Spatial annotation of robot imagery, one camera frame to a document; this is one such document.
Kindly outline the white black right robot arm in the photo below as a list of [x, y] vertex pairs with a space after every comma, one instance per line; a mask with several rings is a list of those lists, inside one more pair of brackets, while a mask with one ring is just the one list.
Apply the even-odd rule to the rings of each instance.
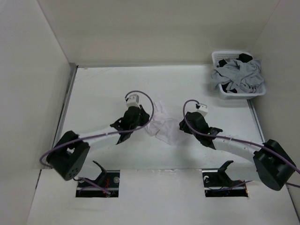
[[250, 162], [249, 165], [234, 167], [234, 161], [227, 160], [219, 168], [203, 170], [206, 188], [230, 189], [247, 181], [260, 181], [268, 188], [279, 191], [296, 171], [295, 163], [272, 139], [262, 144], [238, 141], [222, 129], [209, 126], [200, 112], [187, 112], [179, 127], [205, 147], [228, 152]]

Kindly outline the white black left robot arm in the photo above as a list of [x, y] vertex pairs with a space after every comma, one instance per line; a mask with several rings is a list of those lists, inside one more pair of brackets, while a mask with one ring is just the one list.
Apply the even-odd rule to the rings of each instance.
[[67, 131], [55, 145], [55, 150], [47, 155], [46, 161], [66, 181], [85, 178], [93, 186], [100, 187], [105, 182], [105, 175], [92, 154], [101, 148], [123, 143], [149, 119], [141, 105], [131, 106], [122, 118], [100, 130], [99, 135], [95, 132], [78, 135]]

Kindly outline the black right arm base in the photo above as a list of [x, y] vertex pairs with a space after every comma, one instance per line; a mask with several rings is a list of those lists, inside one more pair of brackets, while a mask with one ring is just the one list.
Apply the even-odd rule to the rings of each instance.
[[202, 170], [205, 197], [248, 197], [246, 181], [232, 180], [226, 170], [233, 160], [219, 168]]

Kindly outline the white tank top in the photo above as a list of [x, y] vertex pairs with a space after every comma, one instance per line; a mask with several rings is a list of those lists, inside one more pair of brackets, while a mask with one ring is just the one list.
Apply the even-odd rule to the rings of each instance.
[[154, 103], [154, 115], [145, 130], [150, 136], [171, 146], [178, 146], [188, 138], [186, 133], [180, 131], [179, 121], [167, 111], [163, 101]]

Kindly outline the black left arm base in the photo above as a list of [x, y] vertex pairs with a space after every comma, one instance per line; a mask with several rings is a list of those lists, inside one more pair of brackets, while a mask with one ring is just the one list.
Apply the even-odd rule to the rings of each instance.
[[117, 198], [119, 197], [119, 185], [120, 185], [120, 170], [106, 170], [98, 162], [93, 161], [93, 163], [100, 169], [101, 173], [95, 180], [90, 180], [94, 184], [106, 189], [110, 192], [100, 190], [99, 188], [91, 185], [90, 183], [74, 179], [77, 181], [77, 189], [75, 196], [78, 198]]

